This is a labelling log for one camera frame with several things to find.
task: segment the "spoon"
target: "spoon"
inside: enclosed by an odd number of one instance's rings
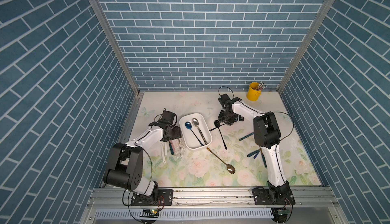
[[[191,128],[192,128],[191,123],[190,123],[189,121],[187,121],[187,122],[185,123],[185,125],[186,125],[186,128],[187,128],[187,129],[190,129],[190,130],[191,130],[191,132],[194,134],[194,136],[196,137],[196,139],[199,141],[200,145],[204,146],[204,145],[202,144],[202,142],[198,139],[198,137],[196,136],[196,134],[194,133],[194,131],[191,129]]]
[[[206,141],[206,139],[204,138],[203,133],[202,133],[202,131],[201,131],[200,128],[199,128],[199,122],[198,122],[198,120],[197,120],[196,118],[193,118],[193,119],[192,119],[192,123],[194,124],[195,127],[197,127],[197,129],[198,129],[200,135],[202,136],[202,139],[203,139],[204,143],[207,144],[207,141]]]
[[[232,166],[231,164],[227,164],[223,160],[221,160],[221,158],[219,158],[214,152],[212,152],[211,149],[209,149],[209,147],[207,147],[207,150],[210,151],[213,155],[215,155],[215,157],[217,157],[220,161],[222,161],[226,165],[227,171],[229,173],[234,174],[236,172],[234,166]]]
[[[214,126],[215,126],[216,128],[218,128],[218,130],[220,131],[223,145],[225,146],[225,149],[227,149],[226,144],[225,144],[225,141],[223,140],[223,136],[222,136],[222,133],[221,133],[221,129],[219,129],[219,127],[221,126],[221,123],[220,123],[218,120],[215,120],[215,121],[214,121]]]

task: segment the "white tray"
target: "white tray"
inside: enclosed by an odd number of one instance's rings
[[[200,135],[198,128],[194,126],[192,123],[192,119],[196,118],[199,122],[199,129],[202,131],[204,138],[207,141],[207,144],[204,143],[202,136]],[[186,128],[186,122],[189,121],[192,125],[192,131],[195,133],[195,135],[198,137],[198,139],[202,142],[203,146],[200,145],[199,141],[196,139],[194,134],[191,132],[190,129]],[[211,133],[207,127],[206,121],[204,120],[203,116],[199,113],[189,114],[185,115],[182,118],[180,118],[179,126],[181,129],[181,134],[183,135],[184,142],[186,143],[186,146],[189,150],[200,150],[205,149],[211,144],[212,142],[212,136]]]

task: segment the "black spoon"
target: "black spoon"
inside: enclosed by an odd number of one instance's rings
[[[223,136],[222,136],[221,130],[219,129],[219,127],[221,126],[221,123],[220,123],[218,120],[215,120],[215,121],[214,121],[214,126],[215,126],[216,128],[218,128],[218,131],[220,131],[223,145],[225,146],[225,149],[227,149],[226,144],[225,144],[225,141],[223,140]]]

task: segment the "blue spoon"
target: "blue spoon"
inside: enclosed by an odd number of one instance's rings
[[[200,145],[204,146],[204,145],[202,144],[202,142],[198,139],[198,137],[196,136],[196,134],[194,133],[194,131],[192,130],[192,125],[191,125],[191,123],[190,123],[189,121],[187,121],[185,125],[186,125],[186,128],[187,128],[187,129],[190,129],[190,130],[191,130],[191,132],[194,134],[194,136],[196,137],[196,139],[199,141]]]

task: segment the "metal grate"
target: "metal grate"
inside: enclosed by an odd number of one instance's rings
[[[131,210],[131,214],[138,218],[146,215],[143,209]],[[255,218],[273,218],[271,208],[190,208],[185,210],[168,209],[160,212],[158,220],[160,221],[185,221],[202,219],[255,219]],[[128,210],[107,209],[98,210],[95,215],[96,220],[127,220],[132,219]],[[146,218],[144,220],[155,220],[155,218]]]

